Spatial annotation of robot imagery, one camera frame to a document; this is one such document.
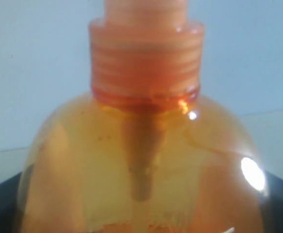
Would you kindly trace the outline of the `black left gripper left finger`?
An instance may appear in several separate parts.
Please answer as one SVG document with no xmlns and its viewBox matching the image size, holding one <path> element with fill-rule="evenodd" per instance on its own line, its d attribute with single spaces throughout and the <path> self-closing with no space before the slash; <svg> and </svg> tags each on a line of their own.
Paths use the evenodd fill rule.
<svg viewBox="0 0 283 233">
<path fill-rule="evenodd" d="M 21 173 L 0 183 L 0 233 L 17 233 L 27 202 L 27 190 L 19 191 Z"/>
</svg>

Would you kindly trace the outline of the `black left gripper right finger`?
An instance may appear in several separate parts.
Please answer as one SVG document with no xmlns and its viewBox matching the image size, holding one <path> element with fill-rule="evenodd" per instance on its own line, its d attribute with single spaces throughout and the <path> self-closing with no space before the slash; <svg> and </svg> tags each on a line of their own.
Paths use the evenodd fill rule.
<svg viewBox="0 0 283 233">
<path fill-rule="evenodd" d="M 265 172 L 268 197 L 263 205 L 266 233 L 283 233 L 283 179 Z"/>
</svg>

